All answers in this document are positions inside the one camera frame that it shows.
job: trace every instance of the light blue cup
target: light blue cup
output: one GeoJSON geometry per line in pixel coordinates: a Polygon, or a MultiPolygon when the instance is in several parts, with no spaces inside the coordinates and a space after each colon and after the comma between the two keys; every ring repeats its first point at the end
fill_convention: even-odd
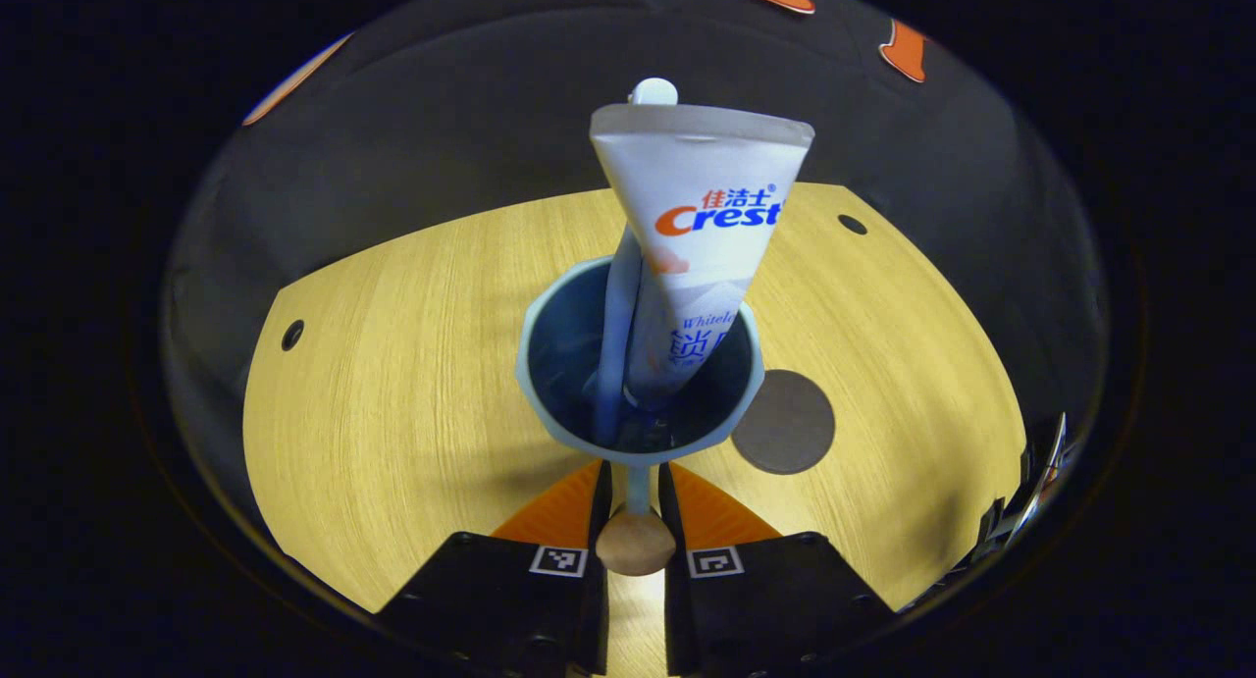
{"type": "Polygon", "coordinates": [[[620,451],[594,444],[588,383],[602,350],[610,257],[578,262],[535,299],[524,316],[515,374],[555,441],[578,451],[643,468],[727,439],[764,383],[764,358],[750,306],[741,303],[727,336],[673,401],[676,442],[663,451],[620,451]]]}

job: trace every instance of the wooden ball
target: wooden ball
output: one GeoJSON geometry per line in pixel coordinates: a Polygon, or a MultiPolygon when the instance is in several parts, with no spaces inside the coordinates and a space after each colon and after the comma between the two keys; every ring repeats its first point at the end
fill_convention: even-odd
{"type": "Polygon", "coordinates": [[[651,575],[663,570],[671,560],[676,539],[654,514],[620,512],[602,529],[595,551],[612,573],[651,575]]]}

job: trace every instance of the dark background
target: dark background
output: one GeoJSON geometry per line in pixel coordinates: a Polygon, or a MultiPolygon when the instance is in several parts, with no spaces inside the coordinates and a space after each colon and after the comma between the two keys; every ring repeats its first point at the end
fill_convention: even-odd
{"type": "MultiPolygon", "coordinates": [[[[1237,492],[1253,453],[1250,424],[1223,409],[1251,389],[1235,308],[1251,299],[1238,31],[1251,0],[869,1],[1036,121],[1123,265],[1114,288],[1147,311],[1123,320],[1096,462],[1079,463],[1044,540],[860,660],[1250,674],[1251,514],[1237,492]]],[[[263,589],[284,578],[214,512],[168,424],[138,414],[162,397],[141,374],[156,357],[139,336],[153,329],[146,299],[201,170],[278,80],[403,0],[3,3],[19,95],[5,112],[5,216],[19,222],[5,230],[18,338],[4,369],[19,416],[4,446],[16,529],[0,669],[423,674],[318,603],[263,589]]]]}

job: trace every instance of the wooden table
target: wooden table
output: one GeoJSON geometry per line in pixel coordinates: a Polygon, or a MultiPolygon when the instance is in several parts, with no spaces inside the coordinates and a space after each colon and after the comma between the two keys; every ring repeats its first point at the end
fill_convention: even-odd
{"type": "MultiPolygon", "coordinates": [[[[613,252],[622,230],[610,191],[580,192],[399,236],[280,290],[244,439],[284,552],[378,611],[451,532],[489,534],[587,463],[546,436],[514,363],[529,303],[613,252]],[[301,338],[284,352],[295,320],[301,338]]],[[[682,465],[782,534],[826,535],[903,606],[1020,482],[1025,432],[999,357],[928,259],[839,186],[795,186],[747,301],[766,368],[829,396],[833,448],[789,477],[731,442],[682,465]]],[[[610,575],[609,644],[610,675],[666,674],[662,573],[610,575]]]]}

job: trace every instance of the white toothpaste tube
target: white toothpaste tube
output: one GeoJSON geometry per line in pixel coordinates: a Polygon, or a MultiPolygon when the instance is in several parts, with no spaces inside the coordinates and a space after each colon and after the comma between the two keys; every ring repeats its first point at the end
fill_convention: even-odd
{"type": "Polygon", "coordinates": [[[815,129],[710,105],[605,105],[589,137],[642,249],[629,399],[658,411],[727,334],[815,129]]]}

